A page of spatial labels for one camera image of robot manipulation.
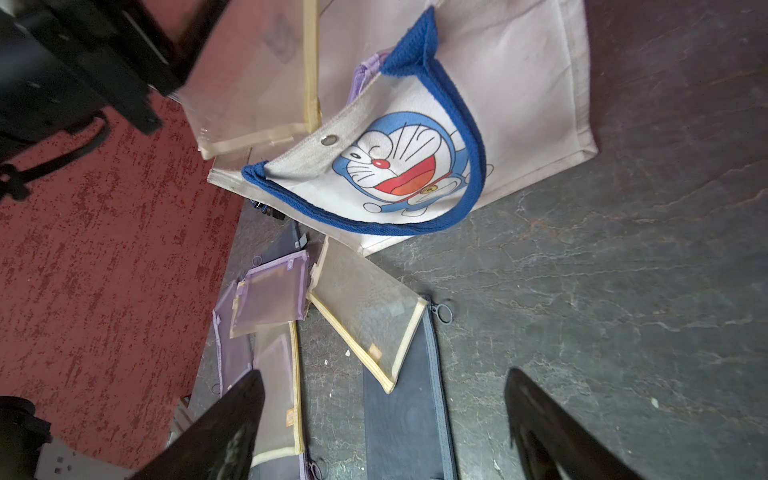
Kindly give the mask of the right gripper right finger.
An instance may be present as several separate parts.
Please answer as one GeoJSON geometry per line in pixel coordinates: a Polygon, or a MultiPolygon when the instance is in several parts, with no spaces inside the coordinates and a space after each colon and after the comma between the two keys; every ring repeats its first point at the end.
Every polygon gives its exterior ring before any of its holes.
{"type": "Polygon", "coordinates": [[[641,479],[521,369],[509,370],[504,400],[525,478],[641,479]]]}

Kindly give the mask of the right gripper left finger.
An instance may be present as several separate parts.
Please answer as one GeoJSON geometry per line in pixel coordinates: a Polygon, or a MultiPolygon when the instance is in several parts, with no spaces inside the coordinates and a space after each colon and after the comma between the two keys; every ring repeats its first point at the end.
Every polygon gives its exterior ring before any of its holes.
{"type": "Polygon", "coordinates": [[[135,479],[246,479],[264,408],[262,375],[244,375],[135,479]]]}

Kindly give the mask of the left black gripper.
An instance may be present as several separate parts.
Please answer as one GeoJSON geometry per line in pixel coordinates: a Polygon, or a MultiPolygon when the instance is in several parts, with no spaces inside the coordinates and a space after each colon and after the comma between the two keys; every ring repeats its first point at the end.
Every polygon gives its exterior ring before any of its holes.
{"type": "Polygon", "coordinates": [[[150,105],[189,78],[227,9],[205,1],[175,44],[140,1],[4,1],[1,4],[1,196],[23,201],[29,183],[101,146],[114,108],[151,135],[162,125],[150,105]],[[26,170],[12,159],[48,138],[99,130],[82,146],[26,170]]]}

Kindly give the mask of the blue grey mesh pouch front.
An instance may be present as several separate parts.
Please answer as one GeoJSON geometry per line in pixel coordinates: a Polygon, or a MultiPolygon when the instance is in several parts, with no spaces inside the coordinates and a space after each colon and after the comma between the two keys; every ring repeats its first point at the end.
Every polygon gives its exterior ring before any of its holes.
{"type": "Polygon", "coordinates": [[[392,393],[363,374],[369,479],[459,477],[433,314],[418,326],[392,393]]]}

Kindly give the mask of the beige mesh pouch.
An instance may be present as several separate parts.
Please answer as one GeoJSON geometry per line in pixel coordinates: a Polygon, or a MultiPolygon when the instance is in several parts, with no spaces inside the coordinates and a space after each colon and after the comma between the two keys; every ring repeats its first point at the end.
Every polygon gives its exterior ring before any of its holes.
{"type": "Polygon", "coordinates": [[[316,1],[230,1],[178,92],[203,159],[322,123],[316,1]]]}

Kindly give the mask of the yellow trim mesh pouch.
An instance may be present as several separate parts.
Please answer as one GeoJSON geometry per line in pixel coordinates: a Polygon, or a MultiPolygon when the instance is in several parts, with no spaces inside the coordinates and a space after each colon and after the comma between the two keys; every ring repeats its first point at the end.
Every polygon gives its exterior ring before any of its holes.
{"type": "Polygon", "coordinates": [[[383,391],[392,393],[427,301],[331,237],[312,267],[308,298],[383,391]]]}

